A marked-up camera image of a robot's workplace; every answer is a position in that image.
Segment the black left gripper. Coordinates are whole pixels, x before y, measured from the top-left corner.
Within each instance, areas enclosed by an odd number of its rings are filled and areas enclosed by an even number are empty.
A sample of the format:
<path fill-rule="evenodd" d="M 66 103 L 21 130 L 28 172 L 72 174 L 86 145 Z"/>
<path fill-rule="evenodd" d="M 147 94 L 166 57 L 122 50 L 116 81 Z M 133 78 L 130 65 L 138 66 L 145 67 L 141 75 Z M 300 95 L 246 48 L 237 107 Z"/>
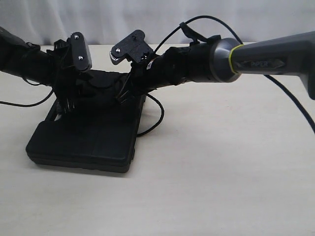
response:
<path fill-rule="evenodd" d="M 58 100 L 57 113 L 68 113 L 74 109 L 76 80 L 83 72 L 76 70 L 73 65 L 70 39 L 56 41 L 54 49 L 46 52 L 53 57 L 56 65 L 52 88 Z"/>

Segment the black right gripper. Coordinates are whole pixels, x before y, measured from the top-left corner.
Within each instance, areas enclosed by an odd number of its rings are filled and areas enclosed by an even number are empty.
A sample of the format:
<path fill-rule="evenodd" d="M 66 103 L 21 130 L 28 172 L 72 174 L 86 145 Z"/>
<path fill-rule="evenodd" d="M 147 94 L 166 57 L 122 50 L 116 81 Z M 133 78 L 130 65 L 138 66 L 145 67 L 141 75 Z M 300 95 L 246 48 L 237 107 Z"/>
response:
<path fill-rule="evenodd" d="M 157 87 L 157 77 L 158 73 L 153 69 L 147 69 L 147 64 L 133 62 L 126 81 L 116 96 L 117 102 L 123 104 L 154 90 Z"/>

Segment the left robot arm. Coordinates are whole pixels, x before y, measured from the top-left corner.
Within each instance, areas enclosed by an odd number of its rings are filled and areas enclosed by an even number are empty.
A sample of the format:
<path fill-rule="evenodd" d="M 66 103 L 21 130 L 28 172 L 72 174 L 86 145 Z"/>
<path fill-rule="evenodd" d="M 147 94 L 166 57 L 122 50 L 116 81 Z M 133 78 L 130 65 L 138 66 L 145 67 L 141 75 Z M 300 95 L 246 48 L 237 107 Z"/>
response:
<path fill-rule="evenodd" d="M 80 32 L 56 41 L 52 50 L 44 52 L 39 45 L 0 29 L 0 70 L 30 85 L 51 87 L 64 113 L 75 108 L 77 80 L 91 66 L 89 47 Z"/>

